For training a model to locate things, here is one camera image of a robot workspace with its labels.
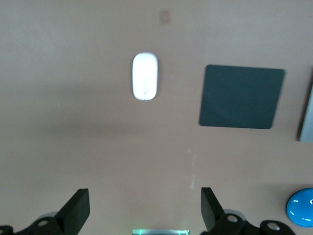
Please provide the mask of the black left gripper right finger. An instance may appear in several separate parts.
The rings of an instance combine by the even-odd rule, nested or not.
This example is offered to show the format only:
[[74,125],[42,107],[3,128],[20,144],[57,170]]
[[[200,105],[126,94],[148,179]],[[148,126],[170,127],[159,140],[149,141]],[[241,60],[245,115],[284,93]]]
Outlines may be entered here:
[[201,189],[201,215],[206,226],[203,235],[292,235],[293,230],[275,220],[264,220],[259,227],[234,213],[226,213],[211,188]]

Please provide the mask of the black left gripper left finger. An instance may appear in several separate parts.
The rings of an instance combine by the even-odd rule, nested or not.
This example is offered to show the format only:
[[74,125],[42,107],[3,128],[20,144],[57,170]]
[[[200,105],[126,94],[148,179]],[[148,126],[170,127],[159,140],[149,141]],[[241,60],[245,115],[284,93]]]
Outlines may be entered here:
[[89,190],[79,189],[54,215],[34,221],[27,228],[14,232],[9,225],[2,225],[2,235],[77,235],[90,215]]

